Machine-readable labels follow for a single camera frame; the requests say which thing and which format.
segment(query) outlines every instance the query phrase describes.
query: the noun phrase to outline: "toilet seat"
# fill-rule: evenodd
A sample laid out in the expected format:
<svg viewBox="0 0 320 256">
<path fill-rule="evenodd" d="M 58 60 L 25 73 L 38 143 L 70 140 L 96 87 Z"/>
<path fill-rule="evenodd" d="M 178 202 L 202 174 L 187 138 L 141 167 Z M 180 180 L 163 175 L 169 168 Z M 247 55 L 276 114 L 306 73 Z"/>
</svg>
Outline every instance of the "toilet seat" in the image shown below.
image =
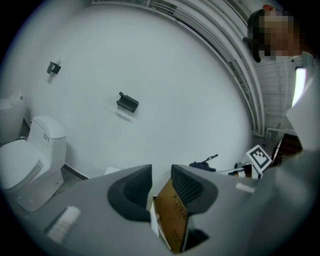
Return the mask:
<svg viewBox="0 0 320 256">
<path fill-rule="evenodd" d="M 24 139 L 0 148 L 1 188 L 16 192 L 29 184 L 43 167 L 37 148 Z"/>
</svg>

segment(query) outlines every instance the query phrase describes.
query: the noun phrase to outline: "cardboard box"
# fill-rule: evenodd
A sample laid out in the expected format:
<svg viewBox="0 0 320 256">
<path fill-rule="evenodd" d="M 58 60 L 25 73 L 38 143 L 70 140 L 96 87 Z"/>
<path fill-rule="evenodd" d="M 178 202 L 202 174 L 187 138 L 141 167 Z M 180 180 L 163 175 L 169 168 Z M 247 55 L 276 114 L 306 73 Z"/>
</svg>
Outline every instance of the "cardboard box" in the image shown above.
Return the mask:
<svg viewBox="0 0 320 256">
<path fill-rule="evenodd" d="M 170 179 L 154 200 L 165 238 L 172 252 L 182 251 L 187 225 L 187 209 L 176 193 Z"/>
</svg>

